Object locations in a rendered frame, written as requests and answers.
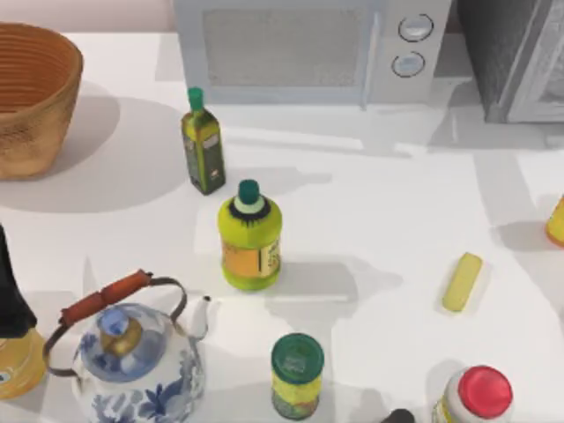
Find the yellow bottle with label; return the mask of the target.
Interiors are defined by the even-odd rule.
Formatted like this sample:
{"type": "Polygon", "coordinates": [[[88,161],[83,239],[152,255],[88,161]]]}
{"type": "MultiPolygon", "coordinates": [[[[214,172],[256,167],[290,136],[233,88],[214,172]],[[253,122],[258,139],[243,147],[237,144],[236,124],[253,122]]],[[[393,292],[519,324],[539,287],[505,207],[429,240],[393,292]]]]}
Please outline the yellow bottle with label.
{"type": "Polygon", "coordinates": [[[32,390],[46,372],[44,339],[35,329],[22,338],[0,338],[0,400],[32,390]]]}

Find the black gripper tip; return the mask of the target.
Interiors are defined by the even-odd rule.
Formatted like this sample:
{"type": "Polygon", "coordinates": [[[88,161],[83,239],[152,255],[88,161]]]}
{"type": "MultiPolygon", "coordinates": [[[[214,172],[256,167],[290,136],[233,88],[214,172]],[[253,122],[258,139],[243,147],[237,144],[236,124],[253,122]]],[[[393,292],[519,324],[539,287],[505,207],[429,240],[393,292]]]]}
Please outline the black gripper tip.
{"type": "Polygon", "coordinates": [[[22,338],[36,324],[37,318],[14,277],[4,227],[0,224],[0,338],[22,338]]]}

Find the lime green round bottle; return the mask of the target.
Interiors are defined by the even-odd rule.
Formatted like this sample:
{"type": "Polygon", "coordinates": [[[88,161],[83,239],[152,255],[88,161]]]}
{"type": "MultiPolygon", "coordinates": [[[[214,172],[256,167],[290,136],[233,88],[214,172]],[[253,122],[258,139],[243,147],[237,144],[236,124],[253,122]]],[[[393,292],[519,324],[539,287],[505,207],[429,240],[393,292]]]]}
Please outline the lime green round bottle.
{"type": "Polygon", "coordinates": [[[282,213],[262,194],[258,181],[240,181],[237,194],[219,208],[218,229],[221,268],[230,285],[259,291],[277,280],[282,213]]]}

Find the microwave door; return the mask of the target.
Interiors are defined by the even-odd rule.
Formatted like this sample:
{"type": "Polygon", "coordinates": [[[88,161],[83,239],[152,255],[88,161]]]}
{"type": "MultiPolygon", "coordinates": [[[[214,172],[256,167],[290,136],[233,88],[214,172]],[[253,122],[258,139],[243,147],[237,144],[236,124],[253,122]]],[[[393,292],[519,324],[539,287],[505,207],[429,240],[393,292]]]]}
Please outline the microwave door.
{"type": "Polygon", "coordinates": [[[375,0],[173,0],[187,86],[208,104],[368,102],[375,0]]]}

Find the pale microwave oven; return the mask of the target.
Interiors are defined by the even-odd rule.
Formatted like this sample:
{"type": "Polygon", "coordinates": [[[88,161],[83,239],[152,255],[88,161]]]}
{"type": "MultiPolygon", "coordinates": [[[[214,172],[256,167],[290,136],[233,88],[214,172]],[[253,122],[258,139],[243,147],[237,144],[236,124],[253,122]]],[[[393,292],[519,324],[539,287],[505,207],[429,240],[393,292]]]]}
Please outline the pale microwave oven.
{"type": "Polygon", "coordinates": [[[378,7],[377,43],[374,52],[369,56],[373,68],[369,72],[370,92],[366,106],[423,101],[427,98],[434,79],[452,0],[375,1],[378,7]],[[420,42],[404,41],[398,34],[399,23],[406,17],[420,13],[433,20],[433,32],[420,42]],[[426,67],[413,78],[400,78],[393,73],[391,63],[396,56],[410,51],[422,54],[426,67]]]}

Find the white bottle with red cap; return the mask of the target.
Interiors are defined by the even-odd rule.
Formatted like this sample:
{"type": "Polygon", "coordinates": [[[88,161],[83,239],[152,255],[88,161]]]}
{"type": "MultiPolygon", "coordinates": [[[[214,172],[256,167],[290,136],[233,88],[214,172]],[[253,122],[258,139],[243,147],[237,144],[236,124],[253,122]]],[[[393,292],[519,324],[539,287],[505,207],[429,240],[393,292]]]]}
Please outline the white bottle with red cap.
{"type": "Polygon", "coordinates": [[[432,423],[511,423],[514,394],[494,367],[466,367],[455,373],[434,405],[432,423]]]}

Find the blue and white teapot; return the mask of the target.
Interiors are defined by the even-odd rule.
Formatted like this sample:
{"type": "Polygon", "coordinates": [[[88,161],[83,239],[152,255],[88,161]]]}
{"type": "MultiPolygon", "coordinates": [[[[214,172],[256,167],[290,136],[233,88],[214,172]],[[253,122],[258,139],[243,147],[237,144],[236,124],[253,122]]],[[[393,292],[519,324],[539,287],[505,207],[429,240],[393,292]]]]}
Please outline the blue and white teapot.
{"type": "Polygon", "coordinates": [[[181,321],[188,304],[184,289],[170,313],[127,300],[160,286],[181,283],[139,270],[62,309],[42,356],[50,374],[71,380],[87,423],[188,423],[201,400],[205,376],[197,345],[208,332],[211,298],[196,301],[189,325],[181,321]],[[71,366],[49,365],[55,344],[86,318],[93,322],[71,366]]]}

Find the woven brown basket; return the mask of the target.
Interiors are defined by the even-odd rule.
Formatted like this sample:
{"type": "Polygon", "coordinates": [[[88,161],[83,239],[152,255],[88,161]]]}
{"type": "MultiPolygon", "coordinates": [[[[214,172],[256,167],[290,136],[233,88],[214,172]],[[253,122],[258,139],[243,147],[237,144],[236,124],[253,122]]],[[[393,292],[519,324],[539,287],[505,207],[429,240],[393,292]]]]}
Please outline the woven brown basket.
{"type": "Polygon", "coordinates": [[[0,22],[0,181],[47,172],[70,127],[84,58],[62,34],[0,22]]]}

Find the yellow butter stick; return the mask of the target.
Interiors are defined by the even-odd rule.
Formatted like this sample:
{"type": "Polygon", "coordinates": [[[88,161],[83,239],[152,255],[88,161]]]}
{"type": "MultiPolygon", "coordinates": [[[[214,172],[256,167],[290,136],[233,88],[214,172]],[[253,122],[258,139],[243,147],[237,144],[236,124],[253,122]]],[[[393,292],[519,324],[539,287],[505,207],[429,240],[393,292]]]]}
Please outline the yellow butter stick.
{"type": "Polygon", "coordinates": [[[459,258],[442,296],[442,306],[446,310],[453,313],[464,310],[482,265],[483,260],[469,252],[459,258]]]}

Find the orange yellow bottle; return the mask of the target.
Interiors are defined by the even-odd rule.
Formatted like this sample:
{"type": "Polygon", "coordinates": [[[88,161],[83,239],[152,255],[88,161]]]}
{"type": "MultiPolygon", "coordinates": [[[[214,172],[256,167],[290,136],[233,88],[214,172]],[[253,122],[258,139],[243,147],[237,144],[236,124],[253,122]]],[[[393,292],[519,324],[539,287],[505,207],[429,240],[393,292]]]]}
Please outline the orange yellow bottle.
{"type": "Polygon", "coordinates": [[[545,223],[545,235],[554,245],[564,249],[564,194],[545,223]]]}

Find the grey cabinet with dark inside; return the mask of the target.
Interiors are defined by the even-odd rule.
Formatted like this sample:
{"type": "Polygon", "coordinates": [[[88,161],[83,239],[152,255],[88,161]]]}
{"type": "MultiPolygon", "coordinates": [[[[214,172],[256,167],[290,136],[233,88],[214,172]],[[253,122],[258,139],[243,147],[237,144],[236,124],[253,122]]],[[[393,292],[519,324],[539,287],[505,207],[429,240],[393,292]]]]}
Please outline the grey cabinet with dark inside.
{"type": "Polygon", "coordinates": [[[457,0],[485,120],[564,123],[564,0],[457,0]]]}

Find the dark green square bottle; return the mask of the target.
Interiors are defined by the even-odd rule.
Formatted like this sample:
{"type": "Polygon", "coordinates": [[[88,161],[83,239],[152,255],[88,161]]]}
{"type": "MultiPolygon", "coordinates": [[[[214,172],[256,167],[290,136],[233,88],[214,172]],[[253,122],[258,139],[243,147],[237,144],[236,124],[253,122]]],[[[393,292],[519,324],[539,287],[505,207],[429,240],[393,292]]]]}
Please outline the dark green square bottle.
{"type": "Polygon", "coordinates": [[[181,129],[189,179],[207,196],[226,183],[219,121],[205,108],[202,88],[190,87],[188,99],[190,111],[181,129]]]}

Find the green lidded yellow can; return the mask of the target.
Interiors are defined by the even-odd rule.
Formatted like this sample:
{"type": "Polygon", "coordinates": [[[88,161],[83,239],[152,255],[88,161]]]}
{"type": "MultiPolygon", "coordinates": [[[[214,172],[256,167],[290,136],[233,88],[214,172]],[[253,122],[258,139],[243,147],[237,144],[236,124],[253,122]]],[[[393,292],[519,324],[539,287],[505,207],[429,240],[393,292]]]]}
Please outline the green lidded yellow can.
{"type": "Polygon", "coordinates": [[[271,351],[271,401],[285,419],[304,420],[320,401],[324,352],[317,340],[294,332],[281,337],[271,351]]]}

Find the black rounded object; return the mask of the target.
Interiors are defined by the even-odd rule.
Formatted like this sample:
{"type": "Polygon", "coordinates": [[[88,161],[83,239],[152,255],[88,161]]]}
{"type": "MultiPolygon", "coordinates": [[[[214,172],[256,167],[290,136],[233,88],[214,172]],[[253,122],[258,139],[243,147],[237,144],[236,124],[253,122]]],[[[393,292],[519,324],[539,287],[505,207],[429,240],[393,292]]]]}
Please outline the black rounded object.
{"type": "Polygon", "coordinates": [[[405,408],[391,411],[380,423],[415,423],[414,415],[405,408]]]}

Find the round microwave knob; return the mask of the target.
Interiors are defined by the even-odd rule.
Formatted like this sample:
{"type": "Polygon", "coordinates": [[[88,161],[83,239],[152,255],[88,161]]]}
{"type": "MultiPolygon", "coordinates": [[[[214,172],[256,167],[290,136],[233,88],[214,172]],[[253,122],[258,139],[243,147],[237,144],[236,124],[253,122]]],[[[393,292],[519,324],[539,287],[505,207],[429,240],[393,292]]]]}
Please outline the round microwave knob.
{"type": "Polygon", "coordinates": [[[393,73],[400,78],[413,78],[419,75],[425,67],[425,57],[416,51],[396,56],[391,63],[393,73]]]}
{"type": "Polygon", "coordinates": [[[430,36],[433,30],[433,20],[424,13],[406,17],[398,25],[399,36],[407,42],[423,41],[430,36]]]}

